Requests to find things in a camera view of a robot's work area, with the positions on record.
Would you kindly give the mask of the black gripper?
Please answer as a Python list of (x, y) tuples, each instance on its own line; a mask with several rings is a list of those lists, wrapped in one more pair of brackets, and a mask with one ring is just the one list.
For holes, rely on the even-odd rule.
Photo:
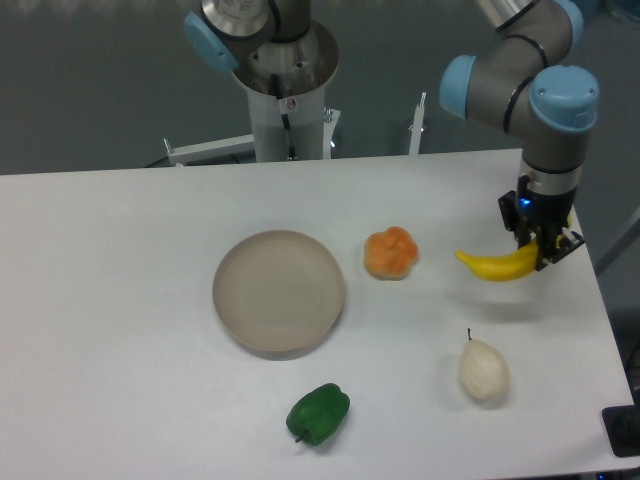
[(584, 244), (584, 237), (566, 226), (577, 191), (573, 174), (521, 173), (515, 190), (498, 199), (504, 227), (518, 248), (535, 233), (538, 247), (535, 270), (557, 264)]

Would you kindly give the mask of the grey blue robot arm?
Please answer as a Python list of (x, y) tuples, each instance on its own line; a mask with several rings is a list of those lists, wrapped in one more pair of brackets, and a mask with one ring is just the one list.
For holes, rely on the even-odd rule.
[[(501, 41), (485, 58), (459, 56), (444, 71), (441, 106), (521, 139), (518, 183), (500, 198), (505, 228), (535, 270), (582, 245), (568, 216), (591, 130), (599, 85), (563, 64), (583, 31), (570, 1), (482, 1)], [(328, 157), (324, 90), (339, 51), (306, 1), (204, 1), (183, 22), (198, 55), (244, 88), (260, 161)]]

